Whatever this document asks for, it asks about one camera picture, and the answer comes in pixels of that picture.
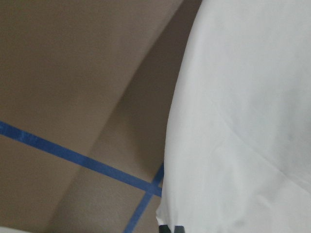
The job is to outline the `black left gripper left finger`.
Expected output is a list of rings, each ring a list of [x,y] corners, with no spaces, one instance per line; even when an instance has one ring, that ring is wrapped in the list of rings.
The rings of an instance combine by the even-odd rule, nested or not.
[[[171,230],[168,225],[160,225],[158,227],[158,232],[159,233],[171,233]]]

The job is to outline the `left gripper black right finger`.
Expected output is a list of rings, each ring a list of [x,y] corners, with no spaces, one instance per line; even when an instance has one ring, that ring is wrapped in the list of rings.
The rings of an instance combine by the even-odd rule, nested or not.
[[[185,233],[184,226],[175,226],[174,227],[174,233]]]

